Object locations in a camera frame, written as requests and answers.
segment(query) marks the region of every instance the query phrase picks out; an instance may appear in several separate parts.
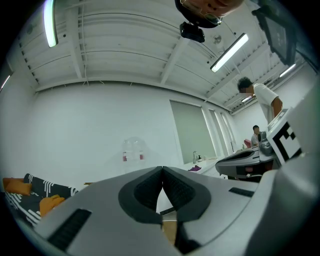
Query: white t-shirt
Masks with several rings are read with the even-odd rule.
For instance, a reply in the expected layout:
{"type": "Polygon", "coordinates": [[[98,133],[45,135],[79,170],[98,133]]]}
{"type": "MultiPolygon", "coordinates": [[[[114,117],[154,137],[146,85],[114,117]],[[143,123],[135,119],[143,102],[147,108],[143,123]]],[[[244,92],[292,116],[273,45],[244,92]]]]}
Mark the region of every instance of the white t-shirt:
{"type": "Polygon", "coordinates": [[[278,95],[262,83],[253,85],[253,90],[269,124],[275,118],[274,108],[271,106],[271,103],[278,95]]]}

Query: wooden floor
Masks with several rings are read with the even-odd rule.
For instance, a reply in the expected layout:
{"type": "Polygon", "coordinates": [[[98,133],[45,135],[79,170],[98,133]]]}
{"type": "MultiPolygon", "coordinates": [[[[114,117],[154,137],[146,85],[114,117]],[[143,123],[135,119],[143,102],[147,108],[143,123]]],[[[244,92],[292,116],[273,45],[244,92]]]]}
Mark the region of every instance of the wooden floor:
{"type": "Polygon", "coordinates": [[[177,222],[176,221],[163,221],[162,230],[165,233],[166,238],[172,245],[175,244],[176,233],[177,233],[177,222]]]}

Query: camera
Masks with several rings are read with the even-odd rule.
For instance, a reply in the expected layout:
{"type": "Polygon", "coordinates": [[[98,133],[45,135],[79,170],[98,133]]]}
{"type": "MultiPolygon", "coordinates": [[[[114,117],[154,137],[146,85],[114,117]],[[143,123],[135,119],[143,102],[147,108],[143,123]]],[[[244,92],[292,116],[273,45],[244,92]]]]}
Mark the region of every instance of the camera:
{"type": "Polygon", "coordinates": [[[180,34],[183,38],[188,38],[199,43],[203,43],[206,40],[202,29],[186,22],[180,25],[180,34]]]}

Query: ceiling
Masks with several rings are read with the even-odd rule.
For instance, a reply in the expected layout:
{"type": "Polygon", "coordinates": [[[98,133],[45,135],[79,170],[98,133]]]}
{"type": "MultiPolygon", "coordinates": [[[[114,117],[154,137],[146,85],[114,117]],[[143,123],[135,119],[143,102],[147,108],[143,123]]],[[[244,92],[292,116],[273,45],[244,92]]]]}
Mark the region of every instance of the ceiling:
{"type": "Polygon", "coordinates": [[[57,0],[58,44],[49,48],[39,9],[18,36],[19,50],[38,83],[36,91],[121,81],[186,93],[234,112],[245,106],[238,79],[272,83],[287,68],[271,53],[251,14],[257,8],[245,1],[219,27],[203,29],[201,44],[180,36],[185,19],[174,0],[57,0]],[[242,33],[249,41],[213,73],[210,66],[242,33]],[[222,38],[219,47],[216,36],[222,38]]]}

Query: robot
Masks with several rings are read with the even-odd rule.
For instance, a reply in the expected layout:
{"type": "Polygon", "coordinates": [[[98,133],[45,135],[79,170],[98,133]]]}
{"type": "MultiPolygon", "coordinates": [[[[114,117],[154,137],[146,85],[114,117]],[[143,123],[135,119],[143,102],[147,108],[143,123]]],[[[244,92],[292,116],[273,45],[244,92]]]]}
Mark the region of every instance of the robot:
{"type": "Polygon", "coordinates": [[[319,106],[319,96],[315,86],[297,107],[271,123],[266,138],[281,167],[266,171],[260,183],[156,166],[95,182],[49,212],[35,232],[21,228],[50,255],[256,256],[283,252],[301,236],[310,236],[306,227],[317,219],[319,147],[308,138],[319,141],[320,108],[307,110],[319,106]],[[292,143],[297,143],[299,154],[287,150],[292,143]],[[162,231],[162,216],[156,213],[162,188],[177,212],[174,246],[162,231]]]}

